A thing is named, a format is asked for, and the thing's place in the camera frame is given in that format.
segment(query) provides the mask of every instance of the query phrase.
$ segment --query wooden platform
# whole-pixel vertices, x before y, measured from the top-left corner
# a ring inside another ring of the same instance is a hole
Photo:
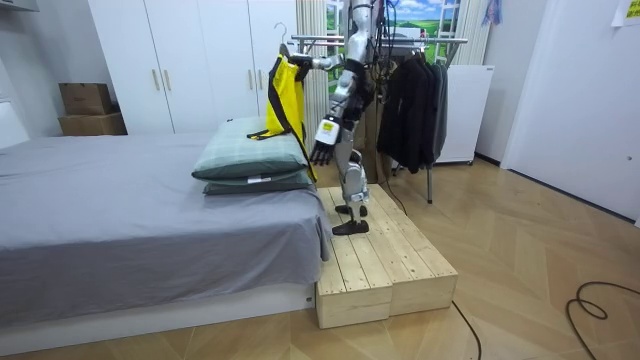
[[[370,185],[369,232],[334,236],[316,283],[321,328],[448,307],[458,273],[379,185]],[[339,187],[318,189],[333,226],[349,216]]]

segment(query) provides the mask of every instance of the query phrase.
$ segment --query black jacket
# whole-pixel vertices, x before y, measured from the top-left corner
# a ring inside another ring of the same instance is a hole
[[[433,147],[437,78],[420,57],[406,60],[391,74],[377,149],[415,174]]]

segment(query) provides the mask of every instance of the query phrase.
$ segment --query green pillow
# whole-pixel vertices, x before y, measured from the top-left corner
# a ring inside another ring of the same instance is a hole
[[[219,182],[209,182],[204,188],[206,195],[246,194],[253,192],[288,191],[304,189],[313,186],[313,181],[307,175],[307,170],[299,170],[279,179],[267,176],[245,178],[244,184],[225,185]]]
[[[213,135],[192,176],[200,180],[246,178],[286,174],[307,167],[293,134],[251,140],[247,134],[263,130],[264,118],[230,119]]]

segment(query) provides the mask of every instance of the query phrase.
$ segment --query cardboard box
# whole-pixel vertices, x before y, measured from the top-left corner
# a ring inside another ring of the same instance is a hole
[[[127,135],[122,113],[69,115],[58,119],[64,136]]]
[[[67,115],[105,115],[112,111],[111,97],[106,84],[58,85]]]

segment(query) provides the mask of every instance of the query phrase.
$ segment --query mattress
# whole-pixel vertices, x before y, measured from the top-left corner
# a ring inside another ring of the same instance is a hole
[[[0,149],[0,326],[318,280],[314,189],[204,196],[209,134]]]

